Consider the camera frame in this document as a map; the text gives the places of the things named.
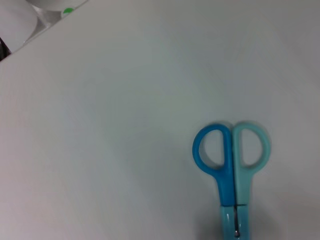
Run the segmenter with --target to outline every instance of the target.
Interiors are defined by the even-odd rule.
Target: blue scissor handle
[[[211,131],[219,130],[223,136],[224,164],[219,169],[207,166],[200,157],[199,147],[202,139]],[[229,128],[222,124],[212,124],[201,129],[195,136],[192,146],[192,154],[196,165],[205,173],[213,176],[216,180],[222,206],[234,206],[235,184],[232,157],[232,139]]]
[[[244,166],[241,161],[240,133],[244,129],[254,132],[260,139],[262,145],[261,157],[252,166]],[[271,145],[265,131],[259,126],[248,122],[239,123],[232,129],[232,143],[236,204],[247,205],[250,199],[252,177],[268,162]]]

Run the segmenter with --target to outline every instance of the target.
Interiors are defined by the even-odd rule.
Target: scissor handle
[[[243,165],[241,159],[240,133],[244,129],[254,132],[260,139],[262,145],[261,157],[251,166]],[[267,164],[271,152],[271,145],[265,131],[261,127],[248,122],[239,123],[232,129],[232,143],[236,204],[247,205],[250,199],[252,177]]]
[[[201,159],[199,153],[199,147],[202,139],[206,134],[214,130],[219,130],[223,136],[224,164],[218,169],[214,169],[206,165]],[[236,203],[231,141],[231,132],[229,128],[223,124],[212,124],[204,127],[198,132],[194,138],[192,146],[192,154],[195,164],[202,171],[215,178],[222,206],[234,206]]]

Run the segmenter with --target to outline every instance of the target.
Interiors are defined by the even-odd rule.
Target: green sticker
[[[63,14],[69,14],[72,13],[75,9],[72,7],[67,7],[64,11]]]

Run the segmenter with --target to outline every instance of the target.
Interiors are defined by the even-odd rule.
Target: scissors
[[[262,154],[259,160],[250,166],[242,163],[240,133],[247,129],[254,132],[261,141]],[[200,157],[200,143],[211,131],[218,130],[223,136],[224,164],[216,169],[207,166]],[[205,173],[213,176],[218,186],[220,213],[224,240],[249,240],[249,211],[251,181],[256,172],[269,160],[271,145],[267,134],[259,126],[241,122],[232,132],[223,124],[212,124],[201,129],[195,136],[192,154],[196,165]]]

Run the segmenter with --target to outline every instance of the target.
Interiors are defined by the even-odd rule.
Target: white table
[[[319,239],[320,2],[263,2],[90,0],[1,62],[1,239],[221,239],[221,120],[272,139],[252,239]]]

